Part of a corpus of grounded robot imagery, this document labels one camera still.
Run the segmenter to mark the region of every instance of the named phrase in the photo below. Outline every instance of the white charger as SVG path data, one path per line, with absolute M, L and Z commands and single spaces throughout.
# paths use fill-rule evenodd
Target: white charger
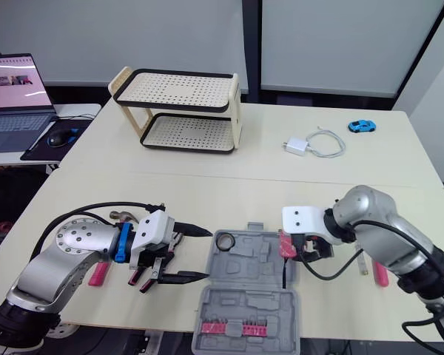
M 304 139 L 299 139 L 295 137 L 290 137 L 288 142 L 283 143 L 283 147 L 287 152 L 296 154 L 296 155 L 304 155 L 306 153 L 306 149 L 308 147 L 308 142 Z
M 345 151 L 346 151 L 346 144 L 342 140 L 341 137 L 333 133 L 333 131 L 330 131 L 328 129 L 321 129 L 320 127 L 317 127 L 319 130 L 316 132 L 311 133 L 306 137 L 306 139 L 299 139 L 295 137 L 290 137 L 287 142 L 283 143 L 283 147 L 287 152 L 304 156 L 306 153 L 306 150 L 309 150 L 312 154 L 314 154 L 316 157 L 319 158 L 336 158 L 340 157 Z M 311 139 L 315 137 L 316 135 L 328 135 L 329 137 L 333 137 L 337 143 L 339 144 L 339 150 L 337 152 L 333 153 L 321 153 L 317 149 L 315 149 L 311 145 Z

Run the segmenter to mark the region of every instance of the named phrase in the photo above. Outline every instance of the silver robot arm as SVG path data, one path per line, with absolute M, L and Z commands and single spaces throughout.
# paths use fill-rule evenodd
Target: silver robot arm
M 50 328 L 60 322 L 84 275 L 99 260 L 109 261 L 119 228 L 91 218 L 72 220 L 51 245 L 30 261 L 0 305 L 0 354 L 34 354 Z
M 397 233 L 373 225 L 383 223 L 407 234 L 420 244 L 444 271 L 444 251 L 407 220 L 397 214 L 394 200 L 369 186 L 356 186 L 332 209 L 290 206 L 283 209 L 283 230 L 291 235 L 314 235 L 331 245 L 358 240 L 370 257 L 399 278 L 398 285 L 416 292 L 426 308 L 437 313 L 444 306 L 444 277 L 431 267 L 427 256 Z M 440 320 L 444 331 L 444 317 Z
M 211 235 L 205 229 L 175 223 L 166 212 L 157 210 L 132 231 L 130 223 L 105 225 L 92 218 L 80 218 L 62 225 L 50 246 L 25 267 L 0 305 L 0 355 L 35 354 L 46 333 L 60 322 L 59 312 L 82 284 L 89 268 L 98 261 L 130 263 L 139 266 L 144 254 L 146 263 L 161 261 L 172 245 L 173 236 Z M 154 282 L 188 283 L 208 275 L 181 271 L 163 274 L 164 268 L 153 269 Z

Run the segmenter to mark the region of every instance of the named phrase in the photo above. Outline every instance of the white wall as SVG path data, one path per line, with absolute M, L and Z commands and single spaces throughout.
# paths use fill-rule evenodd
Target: white wall
M 120 69 L 237 72 L 241 0 L 0 0 L 0 51 L 32 53 L 47 84 L 105 85 Z
M 444 0 L 263 0 L 263 89 L 394 97 Z
M 393 109 L 408 114 L 444 181 L 444 19 Z
M 444 181 L 444 67 L 412 112 L 410 119 Z

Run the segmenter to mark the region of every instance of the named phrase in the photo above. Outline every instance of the pink tool handle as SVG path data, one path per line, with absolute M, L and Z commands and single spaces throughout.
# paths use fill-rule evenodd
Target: pink tool handle
M 371 261 L 371 264 L 373 266 L 373 275 L 375 278 L 375 282 L 377 285 L 386 287 L 389 284 L 388 281 L 388 273 L 386 271 L 385 266 L 383 266 L 380 263 L 377 263 L 376 261 Z
M 202 323 L 201 333 L 225 334 L 226 327 L 227 324 L 225 323 L 204 322 Z M 242 335 L 245 337 L 266 337 L 266 326 L 244 324 Z
M 102 286 L 109 267 L 110 263 L 97 263 L 97 267 L 90 277 L 89 286 Z
M 282 231 L 279 234 L 280 244 L 278 252 L 281 257 L 295 257 L 297 255 L 296 248 L 293 246 L 291 235 L 284 234 Z

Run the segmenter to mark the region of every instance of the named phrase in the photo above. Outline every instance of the white table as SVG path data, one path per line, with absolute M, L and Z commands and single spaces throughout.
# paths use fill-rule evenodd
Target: white table
M 265 230 L 281 227 L 281 208 L 289 205 L 331 206 L 351 184 L 300 183 L 190 175 L 129 173 L 118 170 L 56 170 L 38 191 L 0 248 L 0 303 L 11 283 L 25 267 L 45 224 L 59 214 L 88 203 L 131 200 L 165 202 L 176 220 L 208 228 L 245 229 L 248 221 L 259 221 Z M 444 190 L 374 186 L 389 193 L 398 212 L 444 249 Z M 125 208 L 141 218 L 146 212 Z M 96 210 L 108 217 L 109 209 Z M 187 237 L 179 245 L 168 272 L 205 271 L 210 238 Z M 334 248 L 335 258 L 313 264 L 319 272 L 331 274 L 354 253 L 353 245 Z M 396 286 L 380 288 L 373 277 L 360 276 L 354 263 L 345 274 L 331 282 L 315 279 L 300 266 L 292 286 L 300 296 L 302 337 L 409 340 L 400 324 L 428 317 L 415 295 Z M 111 266 L 101 288 L 87 286 L 87 274 L 62 312 L 65 322 L 119 328 L 152 328 L 193 331 L 199 297 L 209 280 L 188 285 L 155 285 L 147 294 L 127 285 L 128 265 Z M 414 330 L 425 341 L 437 341 L 433 327 Z
M 54 105 L 56 114 L 59 117 L 79 116 L 84 114 L 97 115 L 101 109 L 99 104 L 65 104 Z M 36 142 L 53 126 L 54 122 L 50 123 L 46 129 L 41 133 Z M 0 153 L 0 166 L 18 166 L 18 165 L 47 165 L 59 164 L 59 160 L 20 160 L 24 152 L 3 152 Z
M 242 104 L 241 109 L 243 131 L 238 150 L 230 155 L 195 154 L 143 147 L 111 99 L 60 167 L 254 180 L 443 187 L 404 112 L 260 104 Z M 348 123 L 359 119 L 373 120 L 377 131 L 359 134 L 348 131 Z M 347 145 L 345 155 L 326 159 L 310 153 L 299 157 L 283 151 L 283 142 L 290 136 L 304 138 L 317 126 L 341 136 Z M 330 137 L 315 138 L 314 144 L 325 151 L 337 149 L 337 143 Z

